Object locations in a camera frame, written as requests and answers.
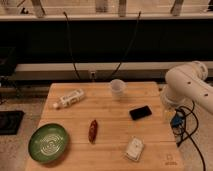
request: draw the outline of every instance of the butcher block tabletop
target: butcher block tabletop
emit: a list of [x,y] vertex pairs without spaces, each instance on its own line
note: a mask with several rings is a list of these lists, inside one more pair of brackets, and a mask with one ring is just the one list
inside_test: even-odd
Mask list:
[[[83,100],[59,110],[52,107],[61,96],[76,89],[85,92]],[[129,111],[146,105],[152,114],[133,121]],[[69,143],[64,153],[48,164],[29,156],[26,171],[183,171],[174,135],[162,114],[155,82],[126,82],[120,100],[113,99],[109,83],[54,83],[38,128],[48,123],[60,124],[69,134]],[[93,120],[98,129],[92,144],[88,133]],[[125,156],[133,137],[144,144],[138,162]]]

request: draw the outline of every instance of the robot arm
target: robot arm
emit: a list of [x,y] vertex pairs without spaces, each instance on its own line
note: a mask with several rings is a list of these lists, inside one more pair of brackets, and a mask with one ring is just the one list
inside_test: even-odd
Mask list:
[[189,98],[213,114],[213,87],[204,80],[208,76],[206,65],[194,61],[170,69],[166,73],[167,85],[161,92],[166,107],[177,107]]

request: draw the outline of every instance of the black cable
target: black cable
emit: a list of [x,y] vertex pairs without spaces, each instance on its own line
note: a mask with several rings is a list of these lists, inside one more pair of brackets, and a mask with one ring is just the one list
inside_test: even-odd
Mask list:
[[80,77],[80,74],[76,68],[76,65],[75,65],[75,59],[73,57],[73,51],[72,51],[72,42],[71,42],[71,33],[70,33],[70,25],[69,25],[69,18],[67,16],[67,13],[66,12],[63,12],[63,14],[65,15],[66,17],[66,21],[67,21],[67,40],[68,40],[68,48],[69,48],[69,54],[72,58],[72,64],[73,64],[73,67],[75,69],[75,74],[77,75],[78,79],[81,80],[81,77]]
[[[184,130],[186,130],[186,117],[188,117],[190,114],[192,114],[193,117],[195,118],[196,126],[195,126],[194,130],[189,134],[190,136],[192,136],[197,131],[197,129],[199,127],[199,120],[198,120],[197,116],[195,115],[195,113],[193,112],[193,110],[195,108],[195,103],[193,102],[193,108],[192,109],[189,109],[186,106],[181,106],[180,108],[185,108],[189,111],[189,113],[186,114],[185,111],[183,110],[184,113],[182,113],[183,114],[182,119],[183,119],[183,123],[184,123],[184,125],[182,127],[184,128]],[[182,134],[181,140],[177,143],[178,146],[180,146],[185,140],[187,140],[189,138],[188,136],[183,138],[183,135],[184,134]]]
[[191,135],[186,130],[185,130],[185,133],[187,134],[187,137],[189,137],[189,139],[192,141],[194,147],[196,148],[197,152],[200,155],[200,158],[201,158],[201,161],[202,161],[202,164],[203,164],[203,171],[206,171],[206,163],[205,163],[204,157],[203,157],[203,155],[202,155],[199,147],[197,146],[197,144],[195,143],[195,141],[193,140],[193,138],[191,137]]
[[16,7],[20,7],[26,0],[22,0],[21,2],[18,3]]
[[137,22],[135,25],[135,29],[132,35],[132,38],[129,42],[129,45],[124,53],[124,56],[122,57],[121,61],[119,62],[118,66],[116,67],[116,69],[107,77],[107,79],[111,79],[119,70],[119,68],[121,67],[124,59],[127,57],[127,55],[129,54],[130,50],[132,49],[133,43],[135,42],[135,38],[137,35],[137,31],[138,31],[138,25],[139,25],[139,21],[140,21],[140,17],[141,17],[141,11],[138,13],[138,17],[137,17]]
[[[173,133],[175,136],[180,137],[180,141],[177,142],[178,147],[180,147],[180,145],[187,139],[190,139],[192,141],[194,147],[196,148],[196,150],[198,151],[198,153],[200,155],[200,158],[201,158],[201,161],[203,164],[203,171],[206,171],[206,164],[205,164],[204,157],[203,157],[199,147],[197,146],[197,144],[195,143],[195,141],[192,138],[192,135],[197,131],[197,129],[199,127],[199,120],[194,113],[195,103],[194,103],[194,101],[192,101],[192,103],[193,103],[192,109],[190,109],[186,106],[180,106],[178,109],[176,109],[176,115],[178,115],[182,119],[183,122],[182,122],[182,124],[180,124],[178,127],[175,128],[179,131],[179,133],[176,133],[174,131],[174,128],[173,128]],[[195,118],[196,126],[191,133],[188,133],[188,131],[186,130],[186,121],[187,121],[187,117],[190,115],[192,115]]]

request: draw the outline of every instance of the green ceramic plate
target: green ceramic plate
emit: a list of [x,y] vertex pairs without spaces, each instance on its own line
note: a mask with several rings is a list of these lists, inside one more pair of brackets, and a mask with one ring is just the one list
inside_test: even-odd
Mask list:
[[51,123],[40,127],[28,144],[30,156],[40,163],[57,159],[65,150],[69,136],[59,124]]

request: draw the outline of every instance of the paper cup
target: paper cup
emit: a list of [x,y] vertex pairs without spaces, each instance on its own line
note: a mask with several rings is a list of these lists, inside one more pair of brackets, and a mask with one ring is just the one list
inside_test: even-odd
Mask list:
[[110,82],[110,91],[112,93],[112,97],[116,100],[123,97],[125,88],[126,84],[122,80],[114,79]]

